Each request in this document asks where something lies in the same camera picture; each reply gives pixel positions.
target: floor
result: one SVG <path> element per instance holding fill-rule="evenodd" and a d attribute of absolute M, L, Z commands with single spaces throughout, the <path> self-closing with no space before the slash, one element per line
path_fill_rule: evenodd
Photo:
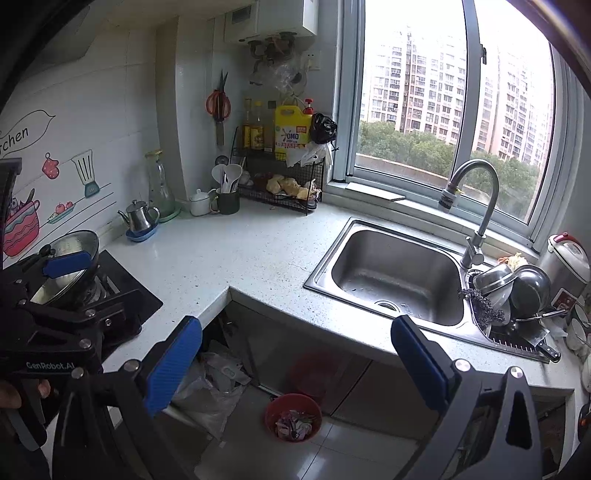
<path fill-rule="evenodd" d="M 211 441 L 194 472 L 200 480 L 392 480 L 416 442 L 324 419 L 308 442 L 274 438 L 262 424 L 269 395 L 248 387 L 222 442 Z"/>

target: sink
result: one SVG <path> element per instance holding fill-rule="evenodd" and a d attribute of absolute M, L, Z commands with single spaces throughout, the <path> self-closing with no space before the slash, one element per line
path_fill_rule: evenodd
<path fill-rule="evenodd" d="M 421 320 L 456 325 L 464 314 L 460 271 L 450 257 L 377 230 L 353 233 L 331 275 L 343 292 Z"/>
<path fill-rule="evenodd" d="M 304 287 L 383 317 L 407 314 L 424 330 L 547 362 L 533 349 L 482 333 L 470 303 L 458 296 L 472 273 L 460 266 L 463 250 L 426 233 L 351 218 Z"/>

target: tree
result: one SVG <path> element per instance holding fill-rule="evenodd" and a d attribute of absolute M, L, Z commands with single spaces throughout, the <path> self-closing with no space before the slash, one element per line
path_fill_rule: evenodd
<path fill-rule="evenodd" d="M 357 152 L 447 177 L 453 165 L 454 146 L 427 132 L 403 134 L 394 128 L 394 124 L 361 122 Z M 470 158 L 481 158 L 494 166 L 500 185 L 497 208 L 517 218 L 525 218 L 535 193 L 538 169 L 516 158 L 501 160 L 487 152 L 472 152 Z M 491 177 L 481 168 L 471 171 L 464 184 L 491 193 Z"/>

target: blue dish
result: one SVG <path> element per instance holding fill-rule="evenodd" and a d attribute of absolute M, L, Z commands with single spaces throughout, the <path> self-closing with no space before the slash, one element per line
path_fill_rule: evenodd
<path fill-rule="evenodd" d="M 154 235 L 154 233 L 156 232 L 156 227 L 158 225 L 156 225 L 154 228 L 152 228 L 151 230 L 144 230 L 142 232 L 139 233 L 133 233 L 129 230 L 127 230 L 125 232 L 125 236 L 131 240 L 132 242 L 143 242 L 144 240 L 147 240 L 148 238 L 150 238 L 152 235 Z"/>

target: hand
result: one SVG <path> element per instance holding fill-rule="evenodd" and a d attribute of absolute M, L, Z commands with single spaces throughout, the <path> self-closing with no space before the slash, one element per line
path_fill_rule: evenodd
<path fill-rule="evenodd" d="M 47 380 L 41 380 L 37 390 L 41 398 L 47 398 L 51 393 L 51 386 Z M 0 380 L 0 408 L 21 408 L 21 404 L 21 396 L 17 389 L 10 383 Z"/>

